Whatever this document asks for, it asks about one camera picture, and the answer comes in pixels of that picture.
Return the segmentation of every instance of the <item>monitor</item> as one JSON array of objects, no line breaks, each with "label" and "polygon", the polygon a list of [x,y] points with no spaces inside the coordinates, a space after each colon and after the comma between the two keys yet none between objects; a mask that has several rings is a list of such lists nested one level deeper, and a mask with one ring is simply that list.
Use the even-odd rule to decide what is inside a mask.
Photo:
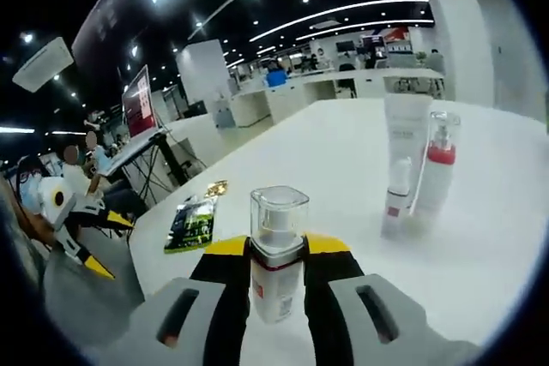
[{"label": "monitor", "polygon": [[344,51],[354,51],[354,42],[352,40],[348,40],[347,42],[337,42],[335,44],[335,47],[337,48],[338,53],[342,53]]},{"label": "monitor", "polygon": [[124,117],[128,122],[131,137],[135,137],[145,130],[157,128],[151,102],[148,67],[145,65],[122,95]]}]

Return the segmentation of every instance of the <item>blue object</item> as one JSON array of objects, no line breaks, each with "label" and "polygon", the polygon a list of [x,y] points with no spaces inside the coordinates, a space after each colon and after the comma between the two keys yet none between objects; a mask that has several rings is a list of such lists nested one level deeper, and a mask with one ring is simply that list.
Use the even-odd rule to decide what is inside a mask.
[{"label": "blue object", "polygon": [[286,72],[284,70],[276,70],[275,72],[267,73],[267,84],[269,87],[280,86],[286,83]]},{"label": "blue object", "polygon": [[99,173],[105,172],[111,167],[112,160],[109,159],[105,153],[105,149],[97,145],[94,149],[94,157],[97,160],[97,171]]}]

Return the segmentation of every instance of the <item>white counter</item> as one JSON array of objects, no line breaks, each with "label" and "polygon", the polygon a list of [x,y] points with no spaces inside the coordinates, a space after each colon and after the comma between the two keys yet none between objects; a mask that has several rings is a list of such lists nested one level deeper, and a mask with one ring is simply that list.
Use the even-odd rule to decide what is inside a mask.
[{"label": "white counter", "polygon": [[[364,273],[378,273],[421,304],[448,339],[484,344],[524,296],[546,240],[549,138],[544,124],[479,106],[436,101],[462,117],[454,180],[438,225],[413,241],[380,237],[388,185],[381,99],[317,102],[259,135],[143,215],[130,239],[146,296],[190,276],[201,250],[165,255],[176,206],[227,179],[214,238],[250,232],[250,192],[285,184],[311,198],[311,231],[348,244]],[[250,310],[241,364],[315,364],[298,292],[294,313],[264,325]]]},{"label": "white counter", "polygon": [[231,97],[230,107],[237,126],[247,127],[268,116],[274,123],[304,109],[319,99],[348,97],[339,82],[353,81],[357,98],[382,98],[388,90],[387,80],[400,77],[443,79],[431,69],[361,69],[347,72],[318,70],[294,76],[278,87],[261,87],[255,83]]}]

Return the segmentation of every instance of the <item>red label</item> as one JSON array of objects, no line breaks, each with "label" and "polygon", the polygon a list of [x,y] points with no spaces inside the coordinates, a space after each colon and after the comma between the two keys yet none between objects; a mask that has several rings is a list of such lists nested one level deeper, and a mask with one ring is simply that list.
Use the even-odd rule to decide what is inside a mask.
[{"label": "red label", "polygon": [[251,285],[256,291],[257,295],[263,299],[263,286],[259,285],[254,278],[251,278]]},{"label": "red label", "polygon": [[398,209],[396,207],[391,207],[389,206],[389,208],[387,209],[387,214],[389,216],[393,216],[395,218],[398,218],[398,213],[401,211],[401,209]]}]

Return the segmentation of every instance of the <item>wall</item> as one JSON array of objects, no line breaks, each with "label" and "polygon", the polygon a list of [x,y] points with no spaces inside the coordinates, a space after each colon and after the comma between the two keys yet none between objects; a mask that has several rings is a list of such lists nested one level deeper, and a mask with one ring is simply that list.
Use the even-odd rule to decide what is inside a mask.
[{"label": "wall", "polygon": [[429,0],[444,56],[450,100],[493,107],[494,66],[490,38],[477,0]]},{"label": "wall", "polygon": [[439,49],[437,29],[435,27],[409,27],[413,53],[424,51],[427,55],[432,49]]},{"label": "wall", "polygon": [[218,39],[187,45],[176,63],[189,105],[204,100],[209,111],[212,102],[230,96],[229,71]]},{"label": "wall", "polygon": [[545,122],[545,68],[520,10],[513,0],[478,2],[490,35],[495,106]]}]

